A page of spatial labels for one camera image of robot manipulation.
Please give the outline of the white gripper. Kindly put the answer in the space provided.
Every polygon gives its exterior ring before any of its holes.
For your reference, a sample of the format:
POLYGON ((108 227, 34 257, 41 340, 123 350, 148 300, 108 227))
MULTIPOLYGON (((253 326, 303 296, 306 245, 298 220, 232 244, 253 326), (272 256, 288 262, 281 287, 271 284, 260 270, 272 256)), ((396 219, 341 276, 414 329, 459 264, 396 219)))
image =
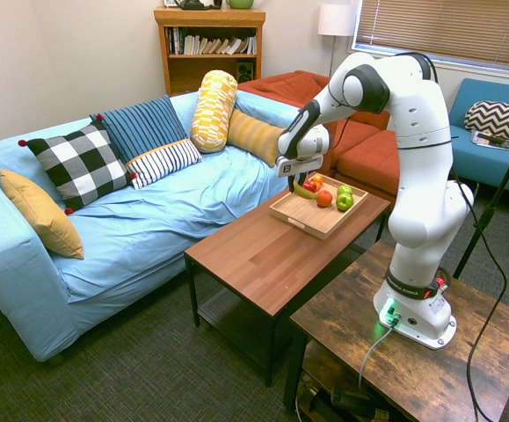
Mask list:
POLYGON ((323 161, 324 155, 296 159, 278 156, 276 159, 276 174, 279 177, 287 177, 289 192, 293 193, 294 175, 299 174, 297 184, 302 186, 307 177, 306 172, 318 170, 323 165, 323 161))

